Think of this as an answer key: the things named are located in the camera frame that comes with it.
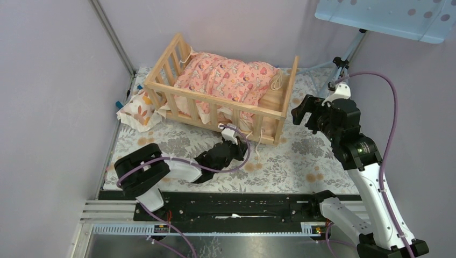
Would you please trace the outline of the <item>wooden pet bed frame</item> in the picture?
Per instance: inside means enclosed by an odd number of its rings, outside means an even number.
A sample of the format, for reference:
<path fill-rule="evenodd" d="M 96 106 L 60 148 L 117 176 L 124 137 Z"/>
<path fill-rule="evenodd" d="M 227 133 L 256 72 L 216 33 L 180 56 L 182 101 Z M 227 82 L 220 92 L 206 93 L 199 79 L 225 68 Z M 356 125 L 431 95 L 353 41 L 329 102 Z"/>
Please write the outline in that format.
<path fill-rule="evenodd" d="M 186 67 L 179 59 L 190 54 L 190 45 L 181 33 L 174 35 L 160 58 L 144 81 L 145 91 L 155 109 L 164 105 L 165 117 L 185 124 L 221 131 L 217 111 L 228 108 L 232 117 L 227 121 L 236 126 L 241 125 L 241 114 L 248 112 L 253 115 L 253 124 L 245 131 L 249 139 L 268 145 L 278 145 L 287 118 L 289 103 L 293 92 L 298 69 L 299 56 L 295 56 L 289 75 L 286 75 L 282 87 L 274 91 L 269 89 L 260 100 L 258 106 L 237 103 L 202 93 L 177 89 L 173 85 Z"/>

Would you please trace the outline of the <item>pink patterned bed cushion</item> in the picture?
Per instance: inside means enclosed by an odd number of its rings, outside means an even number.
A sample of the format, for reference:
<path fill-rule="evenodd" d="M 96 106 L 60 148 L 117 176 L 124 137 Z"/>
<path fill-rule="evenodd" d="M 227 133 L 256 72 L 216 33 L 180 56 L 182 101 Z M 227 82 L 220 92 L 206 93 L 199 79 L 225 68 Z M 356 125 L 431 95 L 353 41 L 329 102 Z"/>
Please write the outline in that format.
<path fill-rule="evenodd" d="M 257 106 L 268 90 L 282 88 L 282 71 L 266 62 L 243 62 L 193 52 L 173 87 Z"/>

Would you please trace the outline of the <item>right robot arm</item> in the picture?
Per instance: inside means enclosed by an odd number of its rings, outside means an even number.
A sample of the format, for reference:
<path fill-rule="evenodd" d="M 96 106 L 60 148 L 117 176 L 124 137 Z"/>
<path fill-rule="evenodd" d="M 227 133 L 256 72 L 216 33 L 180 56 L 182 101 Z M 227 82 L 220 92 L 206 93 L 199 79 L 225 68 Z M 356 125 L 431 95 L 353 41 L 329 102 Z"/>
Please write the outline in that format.
<path fill-rule="evenodd" d="M 360 257 L 419 257 L 429 252 L 404 222 L 382 171 L 383 159 L 375 142 L 362 134 L 361 112 L 350 88 L 338 83 L 327 98 L 306 95 L 291 111 L 293 123 L 323 133 L 334 157 L 354 182 L 368 214 L 363 220 L 331 191 L 312 196 L 311 219 L 339 227 L 355 244 Z"/>

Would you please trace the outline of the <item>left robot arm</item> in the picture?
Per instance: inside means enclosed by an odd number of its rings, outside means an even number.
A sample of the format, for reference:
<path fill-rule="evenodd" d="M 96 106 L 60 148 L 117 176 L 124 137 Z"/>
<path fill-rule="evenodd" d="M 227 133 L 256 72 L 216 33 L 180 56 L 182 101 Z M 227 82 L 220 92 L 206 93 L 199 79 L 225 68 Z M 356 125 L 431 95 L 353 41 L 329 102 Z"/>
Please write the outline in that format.
<path fill-rule="evenodd" d="M 205 183 L 216 174 L 231 173 L 242 168 L 251 155 L 247 136 L 232 124 L 219 124 L 221 142 L 193 159 L 163 152 L 152 143 L 119 159 L 114 164 L 116 183 L 125 197 L 134 198 L 146 208 L 155 221 L 162 220 L 167 207 L 158 183 L 172 177 L 192 184 Z"/>

